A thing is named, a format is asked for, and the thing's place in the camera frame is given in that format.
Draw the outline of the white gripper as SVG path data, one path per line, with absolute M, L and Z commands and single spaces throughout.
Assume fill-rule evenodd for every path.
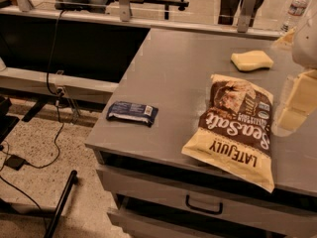
M 293 61 L 312 68 L 293 79 L 277 116 L 279 128 L 294 132 L 317 109 L 317 5 L 310 6 L 296 29 L 283 33 L 273 46 L 279 49 L 292 47 Z

